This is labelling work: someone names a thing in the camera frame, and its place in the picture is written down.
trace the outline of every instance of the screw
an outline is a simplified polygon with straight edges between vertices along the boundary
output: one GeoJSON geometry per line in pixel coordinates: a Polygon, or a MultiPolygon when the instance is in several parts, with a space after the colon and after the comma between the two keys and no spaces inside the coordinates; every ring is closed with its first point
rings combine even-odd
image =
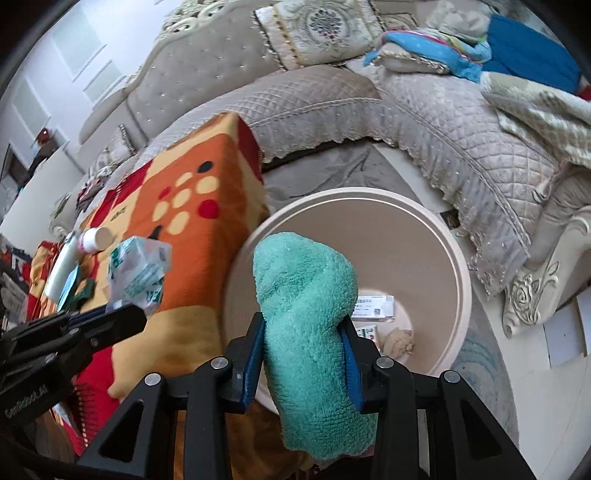
{"type": "Polygon", "coordinates": [[[462,379],[455,370],[448,370],[443,374],[443,378],[448,383],[458,383],[462,379]]]}
{"type": "Polygon", "coordinates": [[[388,356],[381,356],[375,361],[375,364],[380,368],[392,368],[394,366],[394,360],[388,356]]]}
{"type": "Polygon", "coordinates": [[[211,362],[211,366],[215,370],[221,370],[222,368],[226,368],[228,366],[228,359],[223,356],[218,356],[214,358],[211,362]]]}
{"type": "Polygon", "coordinates": [[[144,378],[144,383],[149,387],[153,387],[154,385],[158,385],[162,380],[160,374],[148,374],[146,378],[144,378]]]}

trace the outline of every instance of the paper card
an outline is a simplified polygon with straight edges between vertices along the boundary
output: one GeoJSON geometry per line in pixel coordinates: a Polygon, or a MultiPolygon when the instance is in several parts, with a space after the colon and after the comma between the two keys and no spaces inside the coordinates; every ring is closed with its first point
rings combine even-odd
{"type": "Polygon", "coordinates": [[[394,316],[394,297],[391,295],[360,295],[352,318],[383,319],[394,316]]]}

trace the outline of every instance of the white bottle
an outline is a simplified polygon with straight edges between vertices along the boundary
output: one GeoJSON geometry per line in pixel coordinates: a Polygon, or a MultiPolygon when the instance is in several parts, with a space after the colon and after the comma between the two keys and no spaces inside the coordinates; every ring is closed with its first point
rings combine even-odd
{"type": "Polygon", "coordinates": [[[90,228],[86,232],[80,230],[70,232],[47,278],[43,294],[51,301],[59,302],[66,280],[78,260],[85,254],[93,255],[106,250],[113,240],[113,235],[105,227],[90,228]]]}

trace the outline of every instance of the blue blanket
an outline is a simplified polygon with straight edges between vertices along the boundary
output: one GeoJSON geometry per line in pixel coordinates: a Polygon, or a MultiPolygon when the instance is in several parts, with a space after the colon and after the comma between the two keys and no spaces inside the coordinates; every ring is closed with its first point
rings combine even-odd
{"type": "Polygon", "coordinates": [[[562,45],[516,20],[493,15],[488,29],[492,60],[483,70],[514,75],[575,93],[581,71],[562,45]]]}
{"type": "MultiPolygon", "coordinates": [[[[406,30],[387,32],[383,35],[382,39],[384,42],[396,43],[406,51],[420,55],[426,59],[441,62],[456,77],[465,78],[476,83],[480,81],[480,74],[482,72],[482,65],[477,63],[477,61],[490,58],[490,49],[486,42],[482,42],[476,47],[471,47],[458,40],[469,52],[471,57],[469,59],[450,45],[444,45],[426,36],[420,36],[406,30]]],[[[369,65],[377,56],[378,50],[370,51],[365,56],[363,64],[366,66],[369,65]]]]}

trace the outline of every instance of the black metal bracket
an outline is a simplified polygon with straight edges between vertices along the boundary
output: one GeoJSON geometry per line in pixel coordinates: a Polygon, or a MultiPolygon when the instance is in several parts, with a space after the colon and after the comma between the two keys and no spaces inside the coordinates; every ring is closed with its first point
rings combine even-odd
{"type": "Polygon", "coordinates": [[[231,479],[225,414],[246,412],[254,399],[263,334],[264,320],[257,313],[248,333],[232,340],[224,356],[192,374],[169,380],[158,373],[146,375],[78,465],[146,479],[172,479],[177,415],[186,410],[184,479],[231,479]]]}
{"type": "Polygon", "coordinates": [[[20,325],[0,339],[0,431],[25,425],[73,392],[92,355],[144,330],[144,312],[127,305],[65,313],[20,325]]]}
{"type": "Polygon", "coordinates": [[[411,373],[358,337],[349,317],[339,332],[349,397],[361,413],[379,413],[371,480],[419,478],[417,409],[427,413],[432,480],[535,480],[517,447],[460,374],[448,370],[437,378],[411,373]]]}

